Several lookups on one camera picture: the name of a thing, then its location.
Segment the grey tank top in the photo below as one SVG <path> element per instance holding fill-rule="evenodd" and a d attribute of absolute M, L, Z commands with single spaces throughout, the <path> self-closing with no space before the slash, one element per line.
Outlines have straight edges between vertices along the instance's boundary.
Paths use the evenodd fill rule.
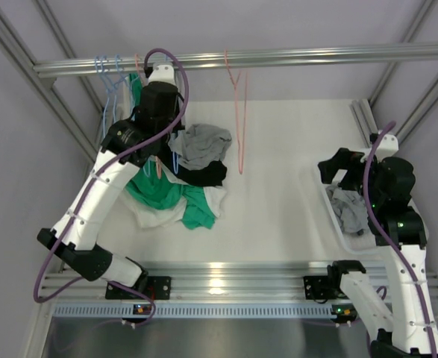
<path fill-rule="evenodd" d="M 170 150 L 178 155 L 179 165 L 201 170 L 214 161 L 223 161 L 232 143 L 229 130 L 208 124 L 195 124 L 172 134 Z"/>
<path fill-rule="evenodd" d="M 369 231 L 365 201 L 358 192 L 336 185 L 327 186 L 325 192 L 342 233 L 362 236 Z"/>

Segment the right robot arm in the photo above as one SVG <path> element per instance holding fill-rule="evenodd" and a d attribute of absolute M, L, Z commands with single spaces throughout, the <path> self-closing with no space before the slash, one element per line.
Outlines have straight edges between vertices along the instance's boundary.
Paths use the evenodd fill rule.
<path fill-rule="evenodd" d="M 368 333 L 372 357 L 438 357 L 438 327 L 425 268 L 428 241 L 421 216 L 410 206 L 413 165 L 399 157 L 341 148 L 317 167 L 323 184 L 332 183 L 343 170 L 338 187 L 363 197 L 391 304 L 384 303 L 357 260 L 328 266 L 328 290 L 352 302 Z"/>

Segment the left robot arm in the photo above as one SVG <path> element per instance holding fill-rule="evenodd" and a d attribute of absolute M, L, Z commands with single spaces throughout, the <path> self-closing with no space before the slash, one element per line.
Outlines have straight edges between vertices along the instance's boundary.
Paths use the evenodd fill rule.
<path fill-rule="evenodd" d="M 174 80 L 150 81 L 141 91 L 131 115 L 112 124 L 96 162 L 71 206 L 51 228 L 43 228 L 38 241 L 47 258 L 60 258 L 83 279 L 113 281 L 132 298 L 147 293 L 146 270 L 127 257 L 113 254 L 98 243 L 103 221 L 128 182 L 161 146 L 160 139 L 184 114 Z"/>

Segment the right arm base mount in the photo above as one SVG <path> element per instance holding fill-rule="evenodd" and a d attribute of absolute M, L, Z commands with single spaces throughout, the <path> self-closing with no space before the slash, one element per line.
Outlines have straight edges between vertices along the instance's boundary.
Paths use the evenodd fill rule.
<path fill-rule="evenodd" d="M 335 291 L 327 276 L 304 276 L 304 294 L 309 301 L 326 302 L 335 299 Z"/>

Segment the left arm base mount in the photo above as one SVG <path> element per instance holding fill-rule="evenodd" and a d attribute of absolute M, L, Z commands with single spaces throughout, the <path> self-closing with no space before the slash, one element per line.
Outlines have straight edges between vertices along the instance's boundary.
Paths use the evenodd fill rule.
<path fill-rule="evenodd" d="M 133 286 L 132 289 L 141 292 L 149 299 L 167 301 L 171 296 L 172 278 L 170 276 L 149 276 L 142 286 Z M 132 300 L 140 297 L 120 289 L 114 285 L 107 285 L 105 298 L 107 300 Z"/>

